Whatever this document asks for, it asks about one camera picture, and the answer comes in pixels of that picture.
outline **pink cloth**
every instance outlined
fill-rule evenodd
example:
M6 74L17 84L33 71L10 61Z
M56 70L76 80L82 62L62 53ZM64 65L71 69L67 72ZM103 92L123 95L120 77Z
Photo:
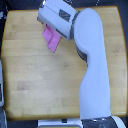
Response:
M52 52L55 52L57 45L59 43L59 40L60 40L60 35L46 24L46 28L43 32L43 37L45 38L47 42L48 48Z

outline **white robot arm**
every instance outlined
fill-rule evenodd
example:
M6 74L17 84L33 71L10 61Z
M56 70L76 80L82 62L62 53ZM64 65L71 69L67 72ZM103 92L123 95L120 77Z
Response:
M88 68L79 90L80 118L83 125L87 128L100 128L102 124L111 128L109 125L112 125L113 120L113 124L116 122L115 127L125 128L123 122L120 127L116 125L117 118L111 117L103 27L97 12L87 8L76 13L75 9L62 0L44 0L37 19L51 26L67 40L73 38L79 56L87 62Z

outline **table surface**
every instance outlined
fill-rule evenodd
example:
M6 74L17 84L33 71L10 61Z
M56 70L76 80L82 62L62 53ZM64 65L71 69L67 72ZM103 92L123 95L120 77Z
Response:
M127 113L127 59L117 7L96 7L105 39L112 115ZM2 42L5 111L10 120L79 117L79 85L87 65L75 42L61 38L52 53L35 11L10 11Z

